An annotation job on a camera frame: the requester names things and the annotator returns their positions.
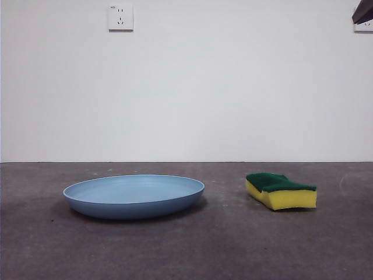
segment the dark object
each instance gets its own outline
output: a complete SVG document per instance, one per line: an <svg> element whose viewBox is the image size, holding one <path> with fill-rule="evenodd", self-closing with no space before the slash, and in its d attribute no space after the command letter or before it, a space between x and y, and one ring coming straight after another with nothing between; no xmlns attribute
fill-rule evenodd
<svg viewBox="0 0 373 280"><path fill-rule="evenodd" d="M316 191L316 187L313 185L305 185L290 181L285 175L273 174L273 173L253 173L247 174L246 179L258 191L266 191L272 193L274 191L298 191L298 190L310 190Z"/></svg>
<svg viewBox="0 0 373 280"><path fill-rule="evenodd" d="M373 19L373 0L361 0L356 8L352 20L355 24L361 24Z"/></svg>

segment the electrical outlet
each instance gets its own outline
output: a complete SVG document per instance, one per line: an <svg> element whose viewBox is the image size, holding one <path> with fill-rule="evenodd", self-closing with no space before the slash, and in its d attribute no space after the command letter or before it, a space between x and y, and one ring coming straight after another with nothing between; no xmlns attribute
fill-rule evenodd
<svg viewBox="0 0 373 280"><path fill-rule="evenodd" d="M107 13L109 31L133 31L133 6L129 3L111 5Z"/></svg>
<svg viewBox="0 0 373 280"><path fill-rule="evenodd" d="M373 32L373 20L354 25L355 32Z"/></svg>

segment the plastic plate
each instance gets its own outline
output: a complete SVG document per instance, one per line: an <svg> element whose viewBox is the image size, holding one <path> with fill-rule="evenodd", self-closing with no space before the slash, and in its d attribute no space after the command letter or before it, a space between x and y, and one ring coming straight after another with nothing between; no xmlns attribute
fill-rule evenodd
<svg viewBox="0 0 373 280"><path fill-rule="evenodd" d="M144 219L191 206L205 185L169 175L124 175L71 185L63 194L74 210L95 218Z"/></svg>

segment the yellow sponge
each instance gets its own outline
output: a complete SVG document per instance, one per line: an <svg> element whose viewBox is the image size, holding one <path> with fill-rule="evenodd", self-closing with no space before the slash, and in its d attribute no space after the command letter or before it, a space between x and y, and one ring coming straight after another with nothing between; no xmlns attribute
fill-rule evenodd
<svg viewBox="0 0 373 280"><path fill-rule="evenodd" d="M246 188L256 200L273 210L316 208L316 187L289 181L284 175L249 174Z"/></svg>

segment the white wall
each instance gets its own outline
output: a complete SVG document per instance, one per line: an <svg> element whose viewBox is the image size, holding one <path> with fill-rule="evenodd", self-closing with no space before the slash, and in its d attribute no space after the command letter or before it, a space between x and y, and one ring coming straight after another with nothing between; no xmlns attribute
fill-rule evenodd
<svg viewBox="0 0 373 280"><path fill-rule="evenodd" d="M2 0L2 161L373 160L357 2Z"/></svg>

